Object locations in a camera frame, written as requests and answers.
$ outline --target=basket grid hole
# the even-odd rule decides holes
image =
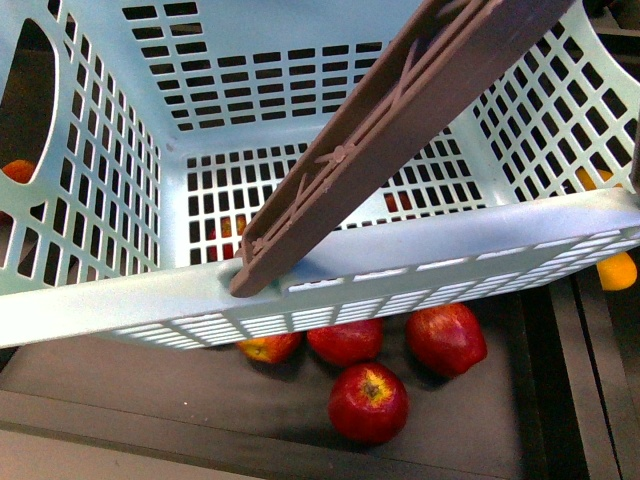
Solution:
[[[314,318],[299,318],[293,319],[293,327],[295,329],[299,328],[314,328],[320,325],[329,325],[331,322],[332,315],[323,315]]]
[[[624,130],[629,136],[629,139],[633,141],[636,138],[636,132],[638,131],[638,120],[635,118],[629,120],[624,126]]]
[[[273,326],[277,324],[284,325],[284,315],[272,315],[267,317],[256,317],[242,320],[240,323],[245,328],[258,328],[265,326]]]
[[[13,226],[13,217],[10,214],[5,213],[3,221],[0,222],[0,268],[4,268],[7,262]]]
[[[376,311],[380,301],[376,301],[375,304],[364,307],[354,307],[354,308],[341,308],[340,312],[338,312],[337,319],[341,320],[343,318],[353,318],[360,316],[370,316]]]
[[[285,326],[269,326],[265,328],[255,328],[249,330],[249,333],[254,338],[267,337],[271,335],[280,335],[282,333],[288,333],[288,330]]]
[[[562,45],[564,51],[569,55],[569,58],[573,60],[574,63],[578,63],[582,57],[584,57],[584,52],[575,42],[575,40],[571,37],[568,37],[567,40]]]
[[[313,330],[315,328],[322,328],[329,325],[328,319],[310,321],[310,322],[294,322],[294,328],[296,330]]]
[[[202,326],[202,327],[188,327],[185,329],[191,335],[197,335],[200,338],[209,336],[209,335],[221,335],[221,334],[237,334],[238,331],[230,325],[220,324],[220,325],[212,325],[212,326]]]
[[[24,277],[32,278],[36,261],[36,254],[40,245],[40,235],[35,230],[27,227],[20,246],[18,273]]]
[[[574,60],[579,60],[579,58],[581,58],[581,50],[572,39],[568,39],[565,42],[565,49],[568,49],[572,53],[571,58]],[[524,63],[529,64],[528,68],[533,70],[537,69],[536,65],[538,65],[538,62],[534,56],[527,56],[524,59]],[[568,76],[568,69],[564,62],[560,60],[559,56],[553,56],[550,64],[561,81]],[[520,87],[524,88],[528,81],[524,76],[523,70],[520,67],[516,67],[512,75],[519,83]],[[587,83],[579,81],[581,78],[586,80]],[[503,82],[504,91],[514,90],[508,76],[503,78],[501,82]],[[552,90],[553,82],[544,73],[540,74],[538,77],[538,83],[547,95],[552,95],[557,91]],[[567,84],[566,90],[568,92],[568,96],[570,96],[575,102],[575,105],[583,107],[586,105],[588,96],[593,96],[591,93],[585,93],[585,88],[598,90],[602,87],[603,83],[604,81],[602,77],[593,65],[587,62],[582,66],[581,70],[577,72],[576,78],[571,79]],[[485,92],[485,94],[480,97],[479,103],[477,103],[473,109],[474,115],[480,120],[480,126],[487,139],[492,138],[494,135],[494,132],[489,125],[493,125],[494,128],[496,128],[496,125],[499,124],[496,111],[499,110],[502,114],[504,114],[505,111],[505,107],[503,105],[504,99],[499,93],[496,93],[499,91],[499,88],[494,88]],[[490,98],[492,98],[492,93],[495,93],[495,98],[490,100]],[[582,114],[586,118],[586,122],[582,124],[575,123],[571,126],[571,138],[575,141],[574,145],[576,145],[580,150],[584,151],[592,148],[594,142],[602,136],[605,136],[607,131],[612,128],[613,124],[610,123],[609,114],[618,120],[627,112],[627,107],[622,103],[613,90],[605,90],[601,98],[601,103],[591,105],[587,111]],[[533,107],[534,110],[539,110],[543,106],[540,96],[533,88],[530,88],[527,91],[527,100],[529,108]],[[497,110],[494,110],[491,105],[495,105]],[[523,103],[518,104],[516,107],[519,118],[518,115],[516,115],[515,117],[507,118],[506,121],[510,133],[514,135],[513,139],[507,132],[505,132],[504,129],[498,129],[496,138],[492,140],[491,147],[494,154],[499,160],[504,162],[502,170],[509,183],[515,185],[514,192],[520,201],[538,198],[541,195],[554,196],[558,194],[575,193],[576,189],[582,190],[580,182],[575,177],[566,179],[564,182],[560,182],[561,176],[570,174],[574,171],[570,165],[576,161],[577,155],[574,152],[574,148],[576,147],[572,147],[567,139],[562,138],[560,140],[554,140],[556,135],[559,133],[558,122],[568,123],[573,118],[573,113],[567,106],[565,100],[560,96],[555,98],[553,105],[555,107],[554,111],[541,112],[541,120],[544,125],[544,129],[541,126],[536,126],[531,129],[530,136],[533,142],[530,143],[528,141],[523,141],[519,144],[514,143],[514,139],[517,139],[522,135],[520,122],[516,121],[516,119],[522,120],[525,127],[532,121],[532,115],[530,114],[527,106]],[[554,118],[556,113],[560,115],[561,120]],[[633,140],[635,136],[634,129],[636,124],[637,121],[634,119],[629,120],[625,124],[625,131],[631,140]],[[553,152],[545,151],[549,148],[553,149],[556,141],[558,142],[557,146],[560,149],[560,153],[564,156],[561,160],[559,160],[557,155]],[[610,138],[606,142],[606,147],[608,152],[603,153],[606,153],[605,156],[607,158],[606,160],[602,160],[600,158],[600,164],[602,166],[598,168],[615,173],[615,171],[619,170],[621,166],[625,166],[630,162],[631,157],[628,149],[625,148],[620,139],[616,137]],[[517,152],[524,153],[524,156],[519,155]],[[522,174],[525,171],[525,166],[522,160],[526,158],[529,160],[528,163],[531,163],[537,158],[542,159],[542,154],[544,154],[544,158],[547,161],[546,166],[549,168],[538,168],[534,165],[532,170],[535,173],[535,176],[533,178],[523,178]],[[594,156],[596,158],[601,157],[599,152],[593,153],[592,157]],[[608,161],[612,162],[611,166],[607,165]]]
[[[422,294],[414,298],[408,298],[405,300],[389,300],[378,312],[378,315],[383,315],[385,310],[404,308],[410,310],[414,305],[423,301],[426,295]]]
[[[459,155],[460,149],[452,138],[446,141],[436,139],[427,145],[414,156],[411,164],[402,168],[383,186],[388,213],[413,211],[419,216],[428,216],[482,208],[483,205],[478,203],[482,200],[480,191],[475,182],[465,180],[471,174],[464,159],[456,158]],[[391,216],[378,219],[375,223],[396,219],[399,220]]]
[[[292,315],[292,319],[294,322],[309,322],[309,321],[324,321],[329,320],[333,316],[333,307],[325,312],[319,313],[304,313],[304,312],[294,312]]]
[[[361,281],[365,281],[365,280],[377,280],[379,278],[393,277],[393,276],[396,276],[396,275],[402,275],[402,274],[406,273],[407,271],[408,271],[407,268],[400,268],[400,269],[395,269],[395,270],[386,270],[386,271],[382,271],[382,272],[366,273],[366,274],[354,276],[353,277],[353,281],[354,282],[361,282]]]
[[[58,21],[60,16],[60,0],[49,0],[47,2],[47,10],[49,10],[53,18]]]
[[[29,209],[29,213],[33,218],[42,222],[44,220],[45,210],[46,202],[39,205],[34,205]]]
[[[144,7],[139,7],[138,9],[125,8],[123,12],[125,18],[128,20],[158,18],[157,12],[153,8],[148,10],[145,10]],[[194,8],[190,14],[196,13],[197,8]],[[202,25],[194,22],[170,25],[169,28],[172,37],[198,35],[203,32]],[[341,101],[347,96],[346,90],[335,89],[323,92],[299,92],[301,90],[317,88],[316,80],[306,79],[305,76],[318,72],[319,65],[317,66],[316,63],[320,62],[320,59],[316,57],[320,56],[320,49],[318,49],[318,52],[313,48],[292,50],[286,52],[286,55],[282,55],[280,52],[258,53],[252,56],[253,63],[249,63],[248,58],[245,56],[218,58],[216,59],[217,66],[227,70],[220,75],[220,85],[222,85],[223,88],[222,90],[218,90],[212,87],[216,84],[216,78],[214,75],[209,74],[211,70],[210,60],[198,58],[198,55],[208,51],[206,42],[176,44],[172,38],[169,38],[165,32],[162,31],[161,26],[147,25],[139,28],[133,27],[132,30],[134,38],[138,41],[144,41],[147,45],[149,41],[162,41],[167,44],[141,47],[143,56],[150,62],[149,67],[152,75],[162,76],[162,79],[158,82],[158,87],[161,91],[177,90],[182,87],[184,91],[190,92],[187,98],[190,98],[191,102],[206,102],[218,100],[219,98],[224,99],[222,100],[222,106],[220,104],[210,103],[196,106],[188,102],[184,95],[166,96],[165,101],[170,108],[172,105],[182,106],[182,108],[171,110],[171,114],[173,118],[177,120],[177,126],[181,131],[191,131],[196,127],[214,128],[228,124],[251,123],[258,119],[273,120],[285,118],[288,115],[292,117],[313,115],[320,111],[316,106],[319,98],[322,98],[322,102],[320,102],[322,113],[331,113],[338,109]],[[178,55],[189,56],[189,60],[182,61],[182,59],[179,58],[176,59],[175,63],[168,63],[166,58],[170,56],[169,44],[175,47]],[[368,69],[382,50],[382,42],[357,44],[355,46],[355,54],[352,55],[352,57],[355,55],[355,59],[347,56],[349,50],[354,51],[354,49],[348,45],[328,46],[321,49],[322,57],[325,57],[327,60],[322,63],[322,72],[326,75],[332,75],[331,77],[323,79],[323,87],[346,86],[348,83],[346,76],[334,77],[333,75],[339,72],[346,72],[351,61],[353,62],[353,68],[356,72],[358,70]],[[159,58],[163,58],[164,60],[160,60],[161,63],[157,63],[157,59]],[[197,73],[195,74],[196,76],[188,76],[181,81],[176,75],[178,71]],[[285,91],[284,83],[280,79],[285,76],[285,72],[288,75],[289,90],[293,92],[291,96],[283,93]],[[260,85],[257,86],[260,115],[251,112],[251,110],[256,109],[254,103],[248,101],[233,101],[233,99],[236,98],[241,99],[242,97],[252,95],[252,93],[255,94],[255,92],[252,92],[251,86],[243,85],[243,82],[248,82],[254,77],[260,83]],[[361,78],[361,74],[355,75],[353,77],[353,84],[357,83]],[[225,85],[234,84],[238,86],[234,88],[224,88]],[[202,87],[209,87],[210,90],[201,91]],[[242,111],[247,113],[244,115],[235,115],[236,112]]]
[[[144,254],[146,259],[151,261],[155,266],[158,266],[159,245],[156,239],[150,235],[148,231],[145,231],[145,226],[157,237],[159,233],[159,216],[156,209],[159,208],[159,189],[153,180],[155,179],[155,182],[160,181],[160,151],[158,147],[154,145],[150,132],[146,130],[143,122],[137,118],[133,106],[128,104],[124,92],[115,89],[115,81],[110,73],[106,74],[105,88],[103,83],[105,68],[100,57],[98,55],[94,56],[93,69],[89,68],[89,65],[83,64],[85,60],[90,62],[92,58],[90,42],[85,36],[83,36],[81,50],[83,50],[81,53],[83,53],[82,56],[84,60],[78,62],[77,82],[83,90],[87,88],[87,85],[91,85],[91,100],[93,104],[98,107],[98,110],[94,110],[93,108],[88,109],[86,127],[91,133],[91,136],[95,137],[95,141],[97,141],[106,152],[113,153],[113,155],[107,155],[106,157],[115,158],[118,165],[114,163],[110,166],[103,154],[100,154],[99,161],[96,161],[98,156],[97,147],[91,141],[91,137],[85,139],[81,156],[82,163],[89,171],[96,173],[98,179],[107,186],[110,193],[105,194],[102,188],[94,185],[95,197],[93,198],[93,205],[90,205],[89,188],[92,186],[87,175],[82,173],[80,175],[79,185],[75,188],[77,191],[76,196],[86,207],[93,207],[93,212],[96,217],[103,222],[103,224],[99,223],[100,226],[98,226],[98,228],[100,230],[110,229],[115,231],[117,228],[120,228],[121,238],[123,238],[125,242],[128,242],[130,237],[133,236],[133,247],[136,249],[140,248],[141,253]],[[82,111],[83,103],[84,99],[81,93],[75,92],[72,111],[78,120],[82,120],[82,113],[80,112]],[[67,144],[73,154],[78,152],[78,145],[82,137],[84,137],[83,133],[81,133],[82,130],[82,128],[78,129],[78,127],[73,124],[70,125]],[[123,165],[123,167],[126,168],[126,173],[130,180],[135,180],[135,185],[140,188],[139,192],[136,191],[137,189],[133,186],[133,183],[130,183],[122,176],[124,170],[122,170],[122,173],[121,170],[119,170],[121,168],[120,165],[123,164],[125,153],[126,167],[125,165]],[[73,170],[73,162],[65,159],[60,176],[60,185],[69,193],[73,192]],[[124,211],[119,211],[118,204],[121,201],[120,194],[123,186],[124,203],[129,209],[134,211],[135,215],[132,212],[127,214]],[[82,222],[79,220],[76,222],[74,243],[81,246],[82,239],[79,230],[84,230],[85,221],[84,217],[78,218],[82,218]],[[130,223],[133,225],[132,234],[129,230]],[[105,252],[100,254],[99,251],[97,251],[99,244],[97,243],[96,235],[93,235],[90,254],[95,258],[101,259],[106,267],[113,270],[118,263],[115,258],[117,245],[114,243],[118,243],[120,240],[109,238],[110,240],[107,240],[105,246]],[[140,260],[135,257],[135,254],[131,254],[130,256],[126,252],[127,250],[123,246],[119,255],[120,265],[118,266],[118,272],[120,274],[126,274],[127,272],[138,273],[139,271],[149,270],[149,265],[147,265],[146,260]],[[128,265],[126,265],[128,257],[132,260],[132,268],[128,268]]]
[[[380,304],[380,299],[363,300],[361,302],[345,303],[340,308],[340,312],[358,311],[359,309],[376,308]]]
[[[237,342],[240,340],[245,340],[245,336],[238,333],[235,335],[222,335],[222,336],[210,336],[207,337],[206,339],[203,338],[203,340],[205,341],[205,343],[207,344],[207,346],[214,346],[214,345],[223,345],[226,343],[232,343],[232,342]]]
[[[228,322],[228,320],[226,318],[224,318],[221,314],[219,313],[214,313],[214,314],[209,314],[209,315],[203,315],[203,316],[198,316],[198,317],[186,317],[186,318],[179,318],[176,320],[171,320],[171,325],[176,325],[179,328],[191,328],[191,327],[198,327],[198,326],[202,326],[202,325],[217,325],[218,323],[223,324]]]
[[[65,23],[65,33],[67,34],[67,37],[69,37],[69,39],[72,42],[76,41],[76,21],[70,13],[67,14],[67,21]]]
[[[189,216],[200,217],[190,222],[190,243],[207,242],[207,261],[233,258],[250,217],[295,164],[292,158],[270,164],[261,160],[269,154],[282,157],[283,150],[284,155],[295,155],[305,149],[306,144],[285,145],[187,159],[187,169],[194,170],[187,174],[187,189],[198,192],[188,199]],[[214,162],[224,167],[212,168]],[[192,261],[202,262],[202,252],[192,250]]]

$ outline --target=orange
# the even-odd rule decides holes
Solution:
[[[606,170],[600,170],[599,168],[597,168],[596,170],[598,171],[598,175],[600,175],[600,178],[604,182],[606,182],[611,177],[613,177],[613,173],[611,172],[607,172]],[[596,189],[596,184],[593,182],[593,180],[591,179],[591,177],[589,176],[589,174],[584,168],[579,168],[576,171],[576,176],[578,177],[578,180],[580,180],[580,183],[586,190],[589,191],[589,190]],[[622,185],[618,183],[616,184],[616,187],[622,187]]]
[[[14,160],[2,167],[2,173],[17,183],[29,183],[35,170],[35,164],[28,160]],[[0,225],[6,225],[11,222],[11,217],[0,211]]]
[[[606,292],[615,292],[629,288],[638,278],[638,269],[633,259],[627,252],[618,253],[613,257],[599,262],[598,275],[602,289]]]

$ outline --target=brown plastic handle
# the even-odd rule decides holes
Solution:
[[[245,230],[232,295],[289,271],[573,1],[424,1]]]
[[[633,150],[631,185],[636,193],[640,195],[640,114],[638,114],[638,126],[636,127],[636,145]]]

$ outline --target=plastic basket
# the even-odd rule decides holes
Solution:
[[[237,219],[419,4],[347,3],[0,2],[4,57],[29,18],[56,73],[34,179],[0,176],[0,306],[22,312],[0,345],[211,346],[541,286],[640,243],[640,87],[576,5],[289,274],[230,296]]]

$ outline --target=red apple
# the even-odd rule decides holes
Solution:
[[[288,359],[298,348],[303,334],[300,332],[252,338],[236,343],[238,348],[251,360],[265,363],[280,363]]]
[[[360,363],[337,378],[329,419],[350,440],[375,445],[395,437],[409,415],[409,396],[396,375],[379,363]]]
[[[383,326],[382,319],[374,318],[316,328],[307,332],[307,340],[323,360],[338,367],[348,367],[378,356]]]
[[[220,226],[222,229],[222,238],[229,238],[233,235],[231,231],[231,219],[229,217],[224,217],[220,220]],[[242,235],[244,233],[244,229],[247,227],[247,219],[244,215],[238,215],[236,217],[236,231],[238,235]],[[207,234],[207,240],[215,240],[217,238],[216,229],[212,228],[211,231]],[[210,262],[218,261],[218,251],[216,250],[216,246],[212,245],[207,248],[207,256],[209,257]],[[229,260],[233,258],[234,251],[233,245],[231,243],[225,243],[222,245],[222,258],[224,260]]]
[[[487,356],[478,319],[462,303],[414,312],[405,334],[418,360],[444,377],[461,375]]]
[[[409,199],[409,195],[406,192],[398,192],[398,198],[400,199],[400,205],[403,210],[411,210],[413,207],[411,206],[411,200]],[[393,194],[385,193],[384,201],[387,204],[387,210],[389,213],[396,213],[398,211],[398,204],[396,203]]]

